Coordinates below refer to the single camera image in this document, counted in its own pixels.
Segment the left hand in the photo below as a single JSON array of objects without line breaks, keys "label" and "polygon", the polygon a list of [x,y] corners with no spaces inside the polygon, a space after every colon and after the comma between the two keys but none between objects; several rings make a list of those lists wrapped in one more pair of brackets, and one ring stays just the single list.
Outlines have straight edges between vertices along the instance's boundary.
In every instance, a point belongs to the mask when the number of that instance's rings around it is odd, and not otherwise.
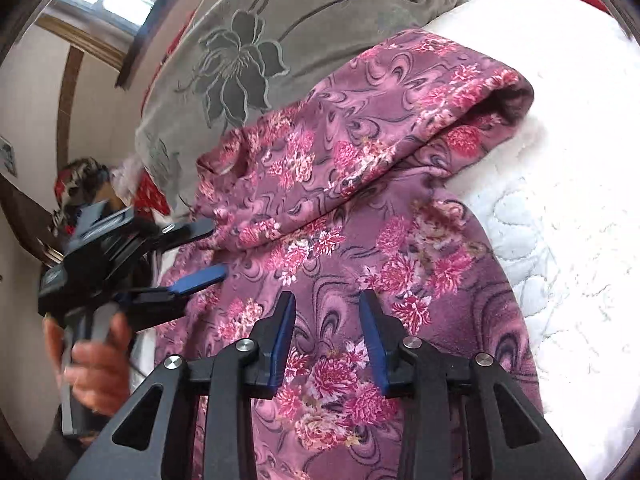
[{"label": "left hand", "polygon": [[64,330],[51,315],[43,318],[43,338],[58,386],[65,384],[73,396],[93,413],[113,416],[129,393],[128,348],[132,336],[126,316],[111,320],[110,341],[78,341],[70,365],[62,365]]}]

